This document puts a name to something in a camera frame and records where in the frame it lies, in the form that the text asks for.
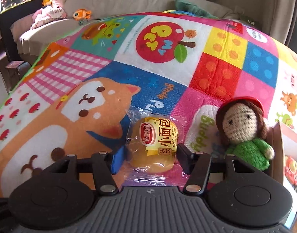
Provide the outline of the packaged small bread bun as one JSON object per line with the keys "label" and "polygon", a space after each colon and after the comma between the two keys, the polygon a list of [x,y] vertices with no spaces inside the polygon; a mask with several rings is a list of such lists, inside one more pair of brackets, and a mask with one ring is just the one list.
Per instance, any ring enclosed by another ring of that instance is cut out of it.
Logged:
{"label": "packaged small bread bun", "polygon": [[184,140],[187,118],[135,106],[126,113],[130,121],[125,143],[126,181],[140,186],[179,185],[185,174],[177,160],[177,146]]}

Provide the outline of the beige sofa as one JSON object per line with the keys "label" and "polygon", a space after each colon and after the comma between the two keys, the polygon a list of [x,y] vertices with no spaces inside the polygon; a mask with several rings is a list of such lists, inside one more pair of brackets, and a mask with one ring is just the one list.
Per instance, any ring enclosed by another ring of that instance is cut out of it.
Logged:
{"label": "beige sofa", "polygon": [[[33,2],[13,8],[9,13],[11,25],[6,46],[23,59],[37,57],[41,51],[57,37],[70,32],[75,27],[72,14],[77,9],[92,11],[94,19],[110,16],[161,12],[175,8],[175,0],[52,0],[61,7],[67,18],[60,23],[48,23],[32,29],[32,16],[38,10]],[[297,0],[184,0],[192,3],[213,16],[221,19],[242,20],[244,16],[253,18],[266,34],[283,43],[294,25]]]}

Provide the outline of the green knitted cloth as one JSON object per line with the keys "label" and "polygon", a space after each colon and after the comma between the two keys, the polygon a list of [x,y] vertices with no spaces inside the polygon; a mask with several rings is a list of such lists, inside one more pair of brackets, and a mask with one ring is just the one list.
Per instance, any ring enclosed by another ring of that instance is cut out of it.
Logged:
{"label": "green knitted cloth", "polygon": [[202,9],[201,7],[197,6],[194,3],[185,1],[185,0],[175,0],[174,1],[175,8],[178,11],[187,12],[188,14],[193,14],[197,17],[201,18],[212,18],[212,19],[218,19],[218,17],[210,14],[206,10]]}

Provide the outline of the pink cardboard box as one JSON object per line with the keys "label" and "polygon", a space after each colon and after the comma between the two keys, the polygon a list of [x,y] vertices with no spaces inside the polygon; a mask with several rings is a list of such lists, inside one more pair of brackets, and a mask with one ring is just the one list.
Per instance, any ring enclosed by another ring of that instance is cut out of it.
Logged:
{"label": "pink cardboard box", "polygon": [[292,232],[297,232],[297,133],[278,122],[268,128],[266,141],[275,151],[269,175],[283,184],[292,196],[292,209],[285,226]]}

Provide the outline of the pink clothing pile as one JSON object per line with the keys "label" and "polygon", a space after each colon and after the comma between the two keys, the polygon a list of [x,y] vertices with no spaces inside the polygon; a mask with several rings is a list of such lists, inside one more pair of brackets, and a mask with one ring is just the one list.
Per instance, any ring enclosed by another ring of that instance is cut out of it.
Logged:
{"label": "pink clothing pile", "polygon": [[43,7],[32,16],[31,30],[66,17],[66,12],[59,5],[54,4],[52,0],[43,0]]}

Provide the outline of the colourful cartoon play mat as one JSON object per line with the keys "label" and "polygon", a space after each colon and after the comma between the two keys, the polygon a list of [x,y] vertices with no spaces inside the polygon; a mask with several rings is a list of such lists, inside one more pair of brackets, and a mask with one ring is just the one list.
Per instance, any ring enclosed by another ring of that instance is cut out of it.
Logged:
{"label": "colourful cartoon play mat", "polygon": [[[297,54],[238,22],[177,11],[81,25],[0,109],[0,232],[292,232],[287,188],[221,143],[219,107],[245,96],[267,129],[297,133]],[[201,195],[183,193],[183,169],[179,185],[126,181],[131,106],[187,118],[182,144],[212,157]],[[100,196],[91,156],[122,146],[118,193]]]}

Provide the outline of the orange fish plush toy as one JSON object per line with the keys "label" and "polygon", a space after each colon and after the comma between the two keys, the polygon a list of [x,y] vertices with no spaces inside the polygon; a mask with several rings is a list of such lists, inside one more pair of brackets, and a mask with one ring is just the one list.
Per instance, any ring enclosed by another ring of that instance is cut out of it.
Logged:
{"label": "orange fish plush toy", "polygon": [[90,19],[92,11],[86,9],[78,9],[73,13],[73,18],[77,21]]}

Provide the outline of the crochet doll green dress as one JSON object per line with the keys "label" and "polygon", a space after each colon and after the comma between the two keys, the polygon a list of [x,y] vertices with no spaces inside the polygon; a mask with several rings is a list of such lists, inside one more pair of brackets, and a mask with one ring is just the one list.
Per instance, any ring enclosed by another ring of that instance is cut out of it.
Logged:
{"label": "crochet doll green dress", "polygon": [[270,167],[274,149],[266,142],[264,109],[253,97],[236,97],[223,103],[215,123],[226,154],[233,154],[260,171]]}

